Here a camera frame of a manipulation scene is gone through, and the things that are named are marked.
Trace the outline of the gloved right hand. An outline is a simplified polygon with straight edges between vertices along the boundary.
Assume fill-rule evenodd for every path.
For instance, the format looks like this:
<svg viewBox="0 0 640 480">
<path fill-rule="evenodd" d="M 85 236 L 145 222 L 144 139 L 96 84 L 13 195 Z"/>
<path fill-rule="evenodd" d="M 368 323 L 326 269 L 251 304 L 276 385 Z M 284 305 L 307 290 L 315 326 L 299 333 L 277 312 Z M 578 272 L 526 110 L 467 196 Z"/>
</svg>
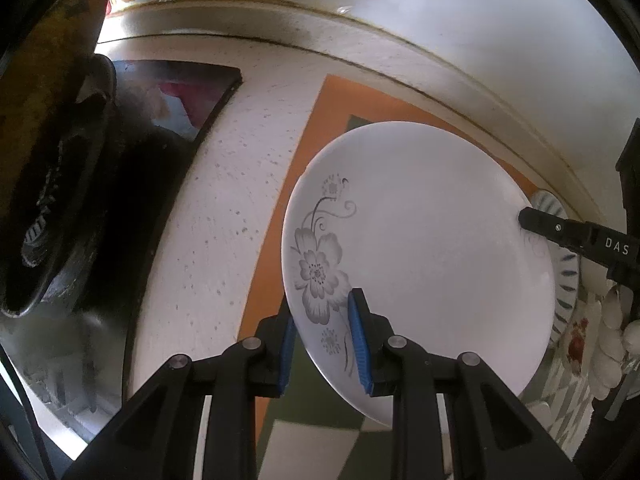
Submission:
<svg viewBox="0 0 640 480">
<path fill-rule="evenodd" d="M 591 394 L 604 401 L 639 367 L 639 321 L 631 321 L 632 292 L 614 285 L 600 303 L 596 342 L 588 362 Z"/>
</svg>

